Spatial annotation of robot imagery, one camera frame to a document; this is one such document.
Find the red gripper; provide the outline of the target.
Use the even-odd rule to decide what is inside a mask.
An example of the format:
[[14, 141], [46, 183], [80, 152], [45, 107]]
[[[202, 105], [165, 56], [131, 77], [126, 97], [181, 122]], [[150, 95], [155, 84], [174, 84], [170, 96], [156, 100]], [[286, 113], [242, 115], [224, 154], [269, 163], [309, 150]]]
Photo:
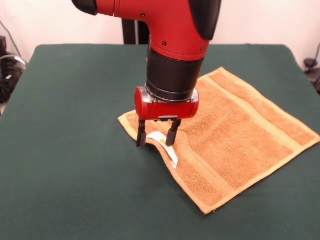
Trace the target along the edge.
[[199, 104], [200, 97], [196, 89], [193, 90], [191, 98], [187, 101], [164, 102], [149, 95], [145, 87], [137, 87], [134, 94], [135, 111], [139, 119], [136, 147], [143, 148], [146, 145], [146, 121], [162, 119], [176, 119], [168, 131], [165, 142], [168, 147], [173, 146], [182, 119], [193, 118], [198, 112]]

